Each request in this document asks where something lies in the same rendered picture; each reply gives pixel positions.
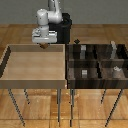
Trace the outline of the grey bread shape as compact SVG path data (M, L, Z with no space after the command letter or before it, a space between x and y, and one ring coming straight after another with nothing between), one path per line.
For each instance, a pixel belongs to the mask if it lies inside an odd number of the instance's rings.
M82 70L82 77L86 78L87 77L87 70Z

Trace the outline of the grey metal table leg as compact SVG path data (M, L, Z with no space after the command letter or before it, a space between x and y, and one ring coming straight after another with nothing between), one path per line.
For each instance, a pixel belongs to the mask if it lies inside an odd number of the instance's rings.
M58 104L58 125L60 127L61 89L57 89L57 104Z
M104 101L104 97L105 97L106 92L107 92L107 89L104 89L104 92L103 92L102 97L101 97L101 104Z
M122 93L123 93L123 89L120 90L120 92L119 92L119 94L117 96L117 99L116 99L115 103L113 104L113 107L112 107L112 109L111 109L111 111L109 113L109 116L108 116L107 120L106 120L105 127L108 126L108 124L109 124L109 122L111 120L111 117L112 117L112 115L113 115L113 113L114 113L114 111L115 111L115 109L117 107L117 104L118 104L118 102L119 102L119 100L121 98Z
M8 93L9 93L11 99L12 99L13 105L15 106L15 109L16 109L16 112L17 112L17 114L18 114L18 116L19 116L19 119L20 119L20 121L22 122L22 125L25 127L24 119L23 119L23 117L22 117L22 115L21 115L21 112L20 112L20 110L19 110L19 107L18 107L18 105L17 105L17 102L16 102L16 100L15 100L15 97L14 97L14 95L13 95L12 90L11 90L11 89L8 89Z
M28 97L27 89L23 89L23 91L24 91L27 103L30 104L30 100L29 100L29 97Z
M70 89L70 105L71 105L71 119L70 119L70 127L72 127L72 119L73 119L73 107L74 107L74 89Z

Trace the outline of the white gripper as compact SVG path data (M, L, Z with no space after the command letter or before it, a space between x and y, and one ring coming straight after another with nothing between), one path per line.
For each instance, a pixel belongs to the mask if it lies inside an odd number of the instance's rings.
M32 42L33 43L56 43L57 32L50 31L47 36L42 36L39 29L34 29L32 31Z

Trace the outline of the light wooden bin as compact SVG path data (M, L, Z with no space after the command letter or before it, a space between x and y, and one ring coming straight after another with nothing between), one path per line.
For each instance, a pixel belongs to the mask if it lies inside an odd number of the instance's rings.
M64 89L65 46L7 45L0 58L0 89Z

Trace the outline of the dark wooden compartment bin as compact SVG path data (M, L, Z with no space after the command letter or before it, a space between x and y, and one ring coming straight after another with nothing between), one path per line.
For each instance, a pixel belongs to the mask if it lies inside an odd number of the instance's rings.
M85 59L80 59L81 45L86 45ZM66 79L68 89L128 89L128 50L116 45L111 59L111 44L68 44L66 46ZM114 67L121 68L119 73ZM87 70L87 77L82 77Z

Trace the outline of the grey can shape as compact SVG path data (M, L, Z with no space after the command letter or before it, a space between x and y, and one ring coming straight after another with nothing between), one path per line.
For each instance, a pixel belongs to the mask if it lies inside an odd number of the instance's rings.
M119 68L118 66L114 67L114 72L119 73L121 71L121 68Z

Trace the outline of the grey cereal box shape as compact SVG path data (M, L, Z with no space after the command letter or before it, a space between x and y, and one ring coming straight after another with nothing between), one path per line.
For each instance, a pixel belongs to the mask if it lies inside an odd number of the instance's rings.
M111 41L111 45L112 45L111 59L114 59L115 58L115 55L116 55L117 47L116 47L116 43L114 41Z

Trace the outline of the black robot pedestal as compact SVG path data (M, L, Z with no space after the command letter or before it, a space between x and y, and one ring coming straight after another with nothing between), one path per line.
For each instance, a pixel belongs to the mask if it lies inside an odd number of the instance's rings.
M70 42L70 29L72 25L72 20L68 13L62 14L63 21L59 24L50 23L49 30L57 32L57 43L58 44L68 44Z

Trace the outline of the brown bread loaf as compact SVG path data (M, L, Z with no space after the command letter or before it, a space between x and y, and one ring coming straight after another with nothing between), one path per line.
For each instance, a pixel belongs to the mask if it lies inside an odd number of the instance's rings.
M46 49L47 47L48 47L48 45L40 45L40 47L42 48L42 49Z

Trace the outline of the grey milk carton shape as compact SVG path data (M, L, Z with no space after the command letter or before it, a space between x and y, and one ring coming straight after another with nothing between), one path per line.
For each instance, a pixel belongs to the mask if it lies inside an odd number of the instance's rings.
M85 59L86 45L81 45L80 59Z

